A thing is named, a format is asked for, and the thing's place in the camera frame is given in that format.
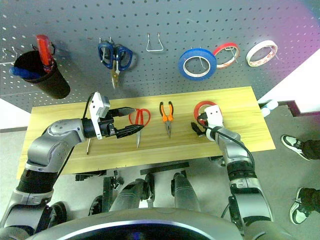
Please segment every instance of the trouser leg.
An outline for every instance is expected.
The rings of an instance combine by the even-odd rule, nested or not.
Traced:
[[[301,193],[301,204],[308,211],[320,213],[320,190],[314,188],[303,188]]]
[[[320,160],[320,140],[303,142],[302,152],[308,159]]]

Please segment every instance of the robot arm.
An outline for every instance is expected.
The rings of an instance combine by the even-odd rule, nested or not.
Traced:
[[[269,203],[255,172],[254,158],[241,142],[241,136],[224,127],[218,105],[207,107],[204,111],[199,119],[207,120],[207,127],[204,126],[206,137],[216,141],[227,168],[231,221],[245,239],[293,240],[291,235],[273,222]]]
[[[90,104],[92,119],[64,119],[50,125],[28,149],[28,160],[20,182],[13,190],[7,209],[0,222],[0,238],[25,239],[48,227],[51,209],[47,203],[53,195],[53,186],[66,164],[73,148],[87,138],[117,138],[140,131],[143,125],[114,127],[113,117],[125,116],[134,108],[109,110],[106,97],[94,93]]]

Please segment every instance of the shoe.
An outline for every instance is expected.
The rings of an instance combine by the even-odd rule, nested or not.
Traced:
[[[302,142],[295,138],[294,136],[289,136],[289,135],[282,135],[281,136],[281,142],[283,145],[285,145],[288,149],[291,149],[292,151],[296,152],[299,154],[303,159],[310,161],[304,153],[302,152]]]
[[[290,220],[295,225],[302,224],[311,214],[311,212],[306,210],[306,208],[301,204],[301,190],[303,190],[302,187],[300,187],[296,192],[295,202],[292,205],[289,213]]]

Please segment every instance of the light wood surface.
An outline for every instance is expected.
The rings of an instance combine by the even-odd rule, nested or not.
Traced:
[[[164,102],[164,109],[169,112],[168,101],[172,101],[174,107],[171,138],[167,135],[159,112],[160,102]],[[251,87],[115,99],[110,100],[112,109],[146,108],[151,112],[151,120],[141,132],[139,148],[136,148],[135,134],[120,139],[115,136],[102,140],[93,138],[89,155],[86,155],[88,141],[78,144],[62,174],[221,155],[215,143],[206,137],[198,137],[190,126],[190,122],[195,122],[194,107],[201,101],[212,101],[219,105],[224,126],[239,133],[250,151],[275,149]],[[55,121],[81,118],[84,107],[85,103],[81,102],[32,108],[19,160],[18,179],[24,170],[28,148],[33,140]],[[114,125],[119,129],[130,125],[128,116],[115,117]]]

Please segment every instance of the red tape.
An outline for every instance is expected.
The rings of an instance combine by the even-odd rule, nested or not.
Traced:
[[[234,48],[234,49],[235,49],[235,53],[234,53],[234,56],[235,56],[235,57],[232,56],[232,58],[231,58],[229,61],[227,61],[227,62],[225,62],[225,63],[222,63],[222,64],[217,64],[217,65],[216,65],[216,68],[217,68],[217,69],[224,69],[224,68],[230,66],[230,65],[233,64],[233,63],[236,61],[236,59],[239,57],[239,52],[240,52],[240,50],[239,50],[238,45],[235,44],[234,42],[227,42],[227,43],[225,43],[225,44],[222,44],[222,45],[218,46],[218,47],[213,51],[213,55],[216,56],[219,52],[221,52],[222,50],[227,49],[227,48]]]
[[[194,111],[193,111],[194,119],[197,121],[197,118],[198,118],[199,115],[200,115],[200,112],[199,112],[200,108],[202,108],[202,107],[204,107],[204,106],[210,107],[210,106],[213,106],[213,105],[217,105],[217,104],[215,104],[215,103],[212,102],[212,101],[201,101],[201,102],[199,102],[199,103],[195,106]],[[203,125],[205,124],[205,121],[203,121],[203,120],[200,120],[199,122],[200,122],[201,124],[203,124]]]

